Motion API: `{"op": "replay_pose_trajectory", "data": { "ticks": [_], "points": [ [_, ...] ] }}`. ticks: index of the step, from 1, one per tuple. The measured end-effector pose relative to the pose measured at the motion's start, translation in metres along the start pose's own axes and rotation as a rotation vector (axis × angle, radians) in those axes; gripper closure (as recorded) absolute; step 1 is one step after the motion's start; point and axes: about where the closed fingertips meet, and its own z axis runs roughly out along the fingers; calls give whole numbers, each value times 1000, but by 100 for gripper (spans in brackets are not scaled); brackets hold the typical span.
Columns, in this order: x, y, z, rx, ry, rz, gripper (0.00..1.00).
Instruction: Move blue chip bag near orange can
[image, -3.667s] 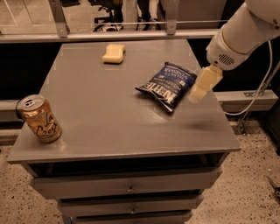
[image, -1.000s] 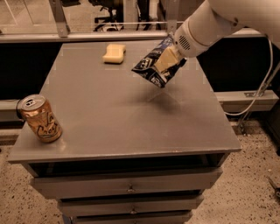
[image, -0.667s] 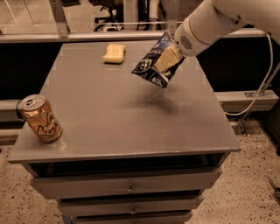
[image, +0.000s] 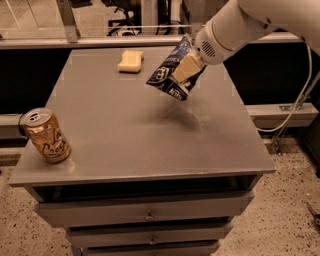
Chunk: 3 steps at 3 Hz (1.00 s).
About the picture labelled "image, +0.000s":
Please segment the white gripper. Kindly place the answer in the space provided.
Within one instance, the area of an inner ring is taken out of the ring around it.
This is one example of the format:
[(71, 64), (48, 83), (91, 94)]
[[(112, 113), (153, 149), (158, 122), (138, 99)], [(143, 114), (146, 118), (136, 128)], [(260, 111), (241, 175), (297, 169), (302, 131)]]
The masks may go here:
[(243, 13), (216, 14), (196, 36), (198, 53), (190, 52), (182, 59), (172, 73), (173, 79), (180, 84), (199, 73), (205, 63), (217, 65), (233, 56), (247, 44), (246, 21)]

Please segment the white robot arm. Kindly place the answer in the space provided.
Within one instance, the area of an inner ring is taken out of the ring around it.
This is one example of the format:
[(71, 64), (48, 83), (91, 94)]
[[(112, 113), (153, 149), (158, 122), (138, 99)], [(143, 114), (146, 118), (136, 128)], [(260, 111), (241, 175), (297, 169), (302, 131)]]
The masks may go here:
[(320, 54), (320, 0), (229, 0), (197, 33), (193, 49), (172, 77), (182, 83), (205, 65), (224, 62), (278, 28)]

